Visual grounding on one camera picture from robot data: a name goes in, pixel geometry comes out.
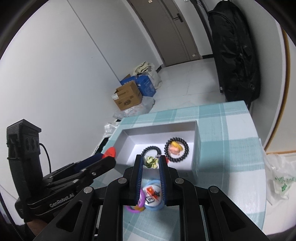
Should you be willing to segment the left hand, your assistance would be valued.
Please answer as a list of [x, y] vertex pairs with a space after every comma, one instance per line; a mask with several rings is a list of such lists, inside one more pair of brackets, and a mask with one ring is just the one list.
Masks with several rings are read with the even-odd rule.
[[49, 223], [41, 219], [33, 219], [24, 224], [24, 240], [33, 240]]

